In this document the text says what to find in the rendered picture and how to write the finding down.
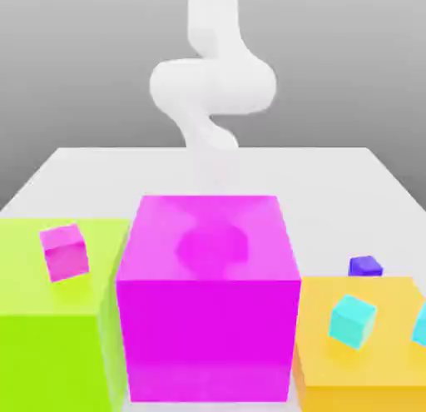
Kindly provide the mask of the small pink cube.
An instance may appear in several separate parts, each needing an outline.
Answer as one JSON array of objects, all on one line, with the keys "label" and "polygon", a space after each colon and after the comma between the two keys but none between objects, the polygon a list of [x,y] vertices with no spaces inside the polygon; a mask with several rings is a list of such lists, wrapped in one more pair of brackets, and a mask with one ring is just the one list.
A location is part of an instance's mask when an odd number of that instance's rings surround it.
[{"label": "small pink cube", "polygon": [[40,231],[39,238],[51,282],[89,272],[86,242],[77,223]]}]

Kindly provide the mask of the small purple cube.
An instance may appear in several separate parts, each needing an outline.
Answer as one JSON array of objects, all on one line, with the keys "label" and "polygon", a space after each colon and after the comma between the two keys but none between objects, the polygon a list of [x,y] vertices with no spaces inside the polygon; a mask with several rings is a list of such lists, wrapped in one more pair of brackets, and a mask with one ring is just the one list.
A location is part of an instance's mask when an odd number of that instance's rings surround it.
[{"label": "small purple cube", "polygon": [[383,271],[373,256],[356,256],[349,260],[349,276],[381,276]]}]

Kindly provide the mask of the small cyan cube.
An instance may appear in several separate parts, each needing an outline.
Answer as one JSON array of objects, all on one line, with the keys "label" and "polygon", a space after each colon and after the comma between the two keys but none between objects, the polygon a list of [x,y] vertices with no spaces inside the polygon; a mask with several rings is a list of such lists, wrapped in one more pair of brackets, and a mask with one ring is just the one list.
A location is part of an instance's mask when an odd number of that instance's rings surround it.
[{"label": "small cyan cube", "polygon": [[329,336],[355,350],[370,337],[377,306],[352,295],[344,295],[331,311]]},{"label": "small cyan cube", "polygon": [[426,347],[426,301],[423,303],[417,315],[411,340]]}]

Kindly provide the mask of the large magenta box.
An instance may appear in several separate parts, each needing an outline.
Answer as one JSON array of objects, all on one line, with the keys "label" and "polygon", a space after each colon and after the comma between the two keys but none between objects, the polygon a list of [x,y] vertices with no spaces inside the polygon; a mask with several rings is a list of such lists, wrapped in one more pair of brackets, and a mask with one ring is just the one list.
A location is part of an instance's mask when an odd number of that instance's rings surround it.
[{"label": "large magenta box", "polygon": [[286,401],[300,287],[275,196],[143,196],[116,274],[131,400]]}]

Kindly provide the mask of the large orange box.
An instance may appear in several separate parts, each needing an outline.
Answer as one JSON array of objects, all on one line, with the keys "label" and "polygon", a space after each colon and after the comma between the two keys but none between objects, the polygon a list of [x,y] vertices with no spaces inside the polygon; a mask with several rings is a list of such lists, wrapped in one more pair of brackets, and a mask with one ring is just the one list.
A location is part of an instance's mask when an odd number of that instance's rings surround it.
[{"label": "large orange box", "polygon": [[[344,295],[378,308],[360,350],[328,335]],[[302,412],[426,412],[426,347],[411,340],[423,303],[410,277],[306,276],[293,360]]]}]

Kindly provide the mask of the large lime green box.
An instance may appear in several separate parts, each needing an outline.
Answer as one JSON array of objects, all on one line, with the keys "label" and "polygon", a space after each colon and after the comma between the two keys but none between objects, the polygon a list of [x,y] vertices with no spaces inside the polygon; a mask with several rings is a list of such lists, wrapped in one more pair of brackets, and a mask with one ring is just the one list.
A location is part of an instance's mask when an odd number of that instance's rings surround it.
[{"label": "large lime green box", "polygon": [[0,219],[0,412],[121,412],[127,376],[115,279],[127,219],[81,219],[89,271],[51,282],[41,231]]}]

